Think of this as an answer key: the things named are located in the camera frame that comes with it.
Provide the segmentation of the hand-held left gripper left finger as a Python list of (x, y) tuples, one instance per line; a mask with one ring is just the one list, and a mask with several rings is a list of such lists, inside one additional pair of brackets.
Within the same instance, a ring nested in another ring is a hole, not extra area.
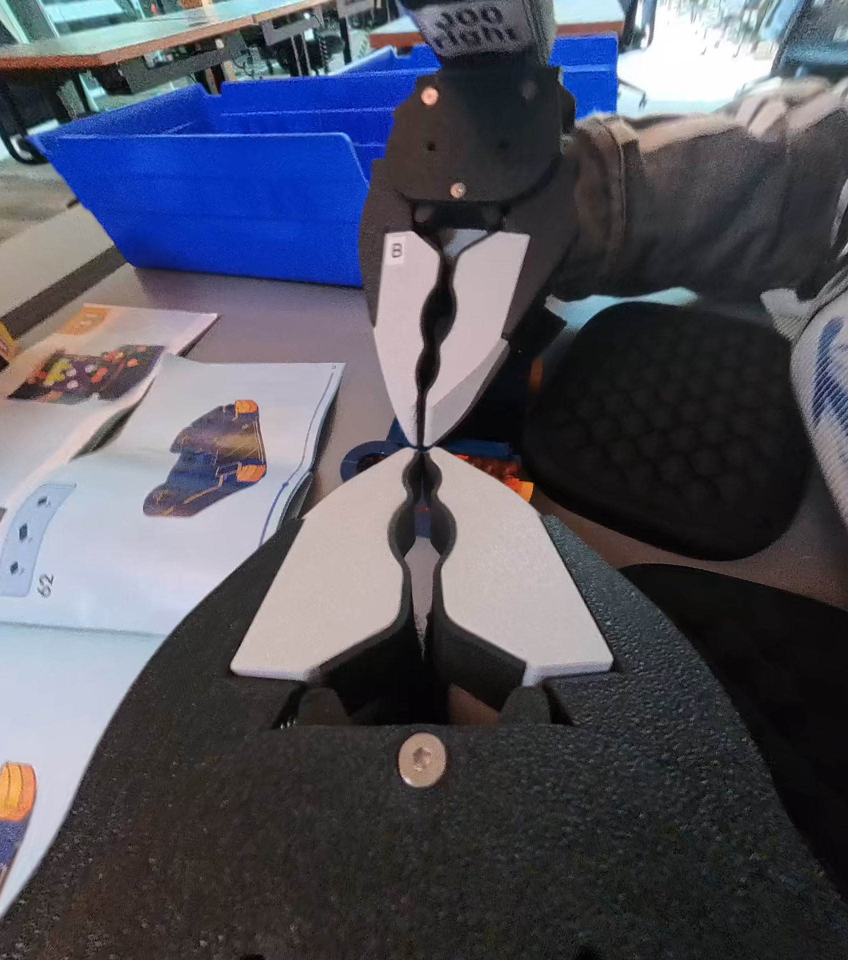
[(300, 521), (234, 655), (241, 677), (325, 685), (350, 710), (423, 669), (406, 555), (421, 455), (402, 449), (343, 483)]

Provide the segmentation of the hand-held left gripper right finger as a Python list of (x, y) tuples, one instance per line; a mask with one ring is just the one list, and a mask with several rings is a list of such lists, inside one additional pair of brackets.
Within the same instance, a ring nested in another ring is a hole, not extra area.
[(440, 448), (428, 480), (442, 680), (499, 710), (518, 688), (608, 672), (613, 654), (538, 511)]

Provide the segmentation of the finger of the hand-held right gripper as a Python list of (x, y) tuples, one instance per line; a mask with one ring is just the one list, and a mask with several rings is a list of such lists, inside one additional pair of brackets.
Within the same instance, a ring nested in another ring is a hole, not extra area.
[(437, 446), (466, 419), (509, 353), (504, 328), (528, 244), (525, 233), (499, 231), (455, 259), (454, 317), (424, 401), (424, 448)]
[(421, 369), (432, 346), (426, 313), (442, 289), (444, 258), (413, 231), (384, 235), (376, 313), (376, 349), (393, 409), (414, 447), (436, 437), (426, 411), (428, 388)]

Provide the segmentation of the blue orange brick model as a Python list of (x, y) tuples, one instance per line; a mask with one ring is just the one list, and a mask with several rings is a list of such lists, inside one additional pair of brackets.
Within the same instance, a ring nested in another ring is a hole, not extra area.
[(494, 510), (510, 512), (515, 530), (533, 515), (533, 483), (519, 476), (519, 457), (506, 443), (416, 447), (394, 420), (385, 439), (358, 445), (343, 464), (351, 472), (306, 521), (334, 548), (382, 571), (400, 568), (419, 534), (445, 557), (463, 534), (486, 532)]

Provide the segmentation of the instruction booklet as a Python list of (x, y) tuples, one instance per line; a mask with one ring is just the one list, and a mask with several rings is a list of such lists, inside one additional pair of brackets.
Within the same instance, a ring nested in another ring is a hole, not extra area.
[(119, 702), (310, 486), (345, 364), (166, 360), (116, 438), (0, 526), (0, 914)]

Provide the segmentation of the blue plastic bin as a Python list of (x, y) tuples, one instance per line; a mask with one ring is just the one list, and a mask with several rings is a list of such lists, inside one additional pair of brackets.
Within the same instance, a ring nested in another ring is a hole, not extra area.
[(359, 287), (372, 162), (413, 79), (192, 85), (35, 142), (138, 268)]
[[(560, 70), (562, 85), (574, 97), (574, 119), (617, 111), (618, 42), (614, 36), (559, 37), (551, 49), (550, 64)], [(385, 46), (347, 64), (340, 74), (412, 71), (431, 74), (439, 68), (437, 57), (424, 44), (404, 50)]]

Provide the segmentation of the black bumpy cushion pad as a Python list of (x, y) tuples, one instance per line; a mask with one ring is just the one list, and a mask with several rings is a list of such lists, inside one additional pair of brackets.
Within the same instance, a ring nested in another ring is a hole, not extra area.
[(701, 560), (754, 555), (802, 501), (809, 444), (772, 326), (627, 301), (590, 318), (529, 408), (523, 466), (554, 503)]

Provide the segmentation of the instruction booklet arcade machine cover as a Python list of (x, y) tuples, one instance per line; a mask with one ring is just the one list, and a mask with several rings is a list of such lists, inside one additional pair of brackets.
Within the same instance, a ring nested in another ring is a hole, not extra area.
[(137, 406), (162, 363), (186, 354), (218, 317), (86, 303), (0, 371), (0, 509)]

